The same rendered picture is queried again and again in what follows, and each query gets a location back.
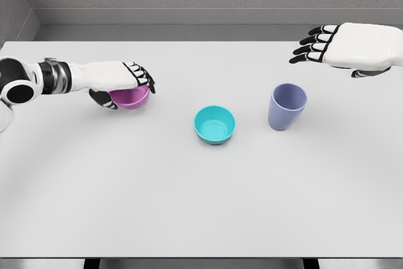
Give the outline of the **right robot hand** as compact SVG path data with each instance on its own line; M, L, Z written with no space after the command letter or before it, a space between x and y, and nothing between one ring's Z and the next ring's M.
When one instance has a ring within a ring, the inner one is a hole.
M386 25L343 23L311 29L289 63L316 62L349 69L352 78L403 68L403 30Z

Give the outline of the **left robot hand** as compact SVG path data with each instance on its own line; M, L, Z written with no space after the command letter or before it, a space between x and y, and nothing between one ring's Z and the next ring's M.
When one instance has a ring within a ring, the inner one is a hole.
M121 92L127 97L134 89L148 89L154 94L155 80L149 72L135 62L95 62L86 64L84 71L89 72L88 93L103 108L117 110L124 101L116 102L111 92Z

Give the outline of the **purple bowl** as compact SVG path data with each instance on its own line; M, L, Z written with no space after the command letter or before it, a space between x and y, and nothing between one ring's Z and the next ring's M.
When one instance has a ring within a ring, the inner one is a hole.
M110 91L108 94L117 106L134 110L146 104L149 93L150 89L147 86L139 86L133 89Z

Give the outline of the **lavender cup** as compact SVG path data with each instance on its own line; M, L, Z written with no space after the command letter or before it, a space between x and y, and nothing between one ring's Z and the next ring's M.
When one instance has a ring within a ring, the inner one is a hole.
M268 123L272 129L288 129L301 115L307 104L307 95L292 83L278 85L271 94Z

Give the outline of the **teal bowl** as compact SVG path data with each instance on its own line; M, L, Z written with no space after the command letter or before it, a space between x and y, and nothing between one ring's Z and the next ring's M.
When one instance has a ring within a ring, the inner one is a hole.
M231 111L218 105L200 109L193 119L194 130L203 142L220 145L228 141L236 129L236 120Z

